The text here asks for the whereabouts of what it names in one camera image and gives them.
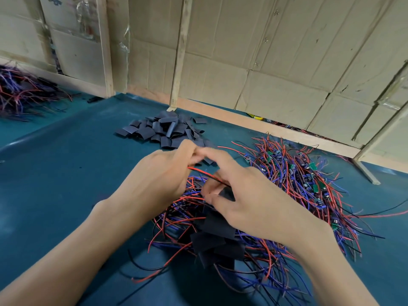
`right hand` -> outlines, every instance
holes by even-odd
[[[305,234],[328,227],[269,181],[260,170],[242,167],[222,150],[198,148],[196,155],[217,162],[220,169],[215,176],[231,185],[235,202],[218,195],[225,185],[213,179],[207,180],[201,194],[234,228],[293,247]]]

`table surface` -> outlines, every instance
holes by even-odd
[[[165,105],[146,99],[116,96],[78,109],[70,117],[39,127],[0,149],[0,160],[4,160],[0,164],[0,289],[68,236],[89,215],[93,204],[108,197],[140,159],[159,147],[113,133],[133,119],[154,116],[163,109]],[[231,147],[232,140],[249,145],[253,143],[251,137],[262,135],[216,119],[207,120],[200,128],[206,131],[204,137],[217,145]],[[13,132],[12,123],[7,127]],[[375,186],[343,159],[320,151],[316,154],[328,159],[327,171],[340,172],[343,179],[338,185],[349,192],[344,201],[355,211],[384,210],[408,197],[406,174],[370,166],[382,183]],[[211,166],[204,169],[216,170]],[[374,232],[386,239],[361,236],[363,257],[351,263],[381,305],[405,305],[408,300],[407,220],[407,214],[368,219]],[[267,304],[259,294],[230,291],[216,273],[204,271],[188,254],[176,257],[169,270],[154,280],[132,283],[121,273],[140,277],[148,272],[129,262],[128,248],[146,267],[161,266],[171,256],[171,252],[156,248],[148,254],[145,239],[150,237],[151,225],[147,224],[109,258],[79,304]]]

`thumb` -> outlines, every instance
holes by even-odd
[[[207,203],[210,203],[214,208],[228,220],[228,214],[231,210],[232,201],[222,197],[221,195],[210,193],[204,197]]]

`tangled wires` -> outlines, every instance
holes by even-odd
[[[346,256],[351,255],[355,259],[357,254],[361,255],[358,235],[382,238],[374,234],[363,222],[364,218],[408,212],[378,215],[385,212],[382,211],[357,215],[341,200],[344,190],[335,185],[338,175],[332,176],[322,171],[327,165],[326,160],[317,157],[316,163],[311,161],[309,154],[313,149],[290,148],[282,140],[272,141],[269,137],[254,139],[256,142],[253,148],[233,142],[242,148],[242,151],[232,150],[241,155],[249,165],[262,171],[266,178],[313,215],[329,223],[339,248]],[[235,292],[258,292],[263,296],[267,295],[274,304],[279,304],[282,299],[291,305],[307,303],[307,296],[311,294],[290,251],[282,244],[249,236],[235,229],[232,236],[224,235],[229,228],[200,194],[207,178],[217,178],[196,168],[194,170],[199,176],[188,178],[184,194],[164,213],[153,219],[153,238],[149,241],[148,249],[151,246],[173,248],[176,249],[175,254],[164,266],[147,269],[138,265],[129,252],[130,259],[137,268],[152,271],[151,275],[145,278],[135,277],[132,281],[140,283],[159,275],[176,255],[185,251],[196,256],[197,261],[201,261],[205,268],[214,268],[227,287]],[[228,187],[224,188],[222,195],[231,195],[228,194]],[[212,228],[222,230],[208,230],[208,221],[211,222]],[[270,289],[277,290],[278,296],[272,296]]]
[[[21,72],[16,67],[0,65],[0,118],[30,121],[45,111],[61,111],[53,104],[72,97],[57,84]]]

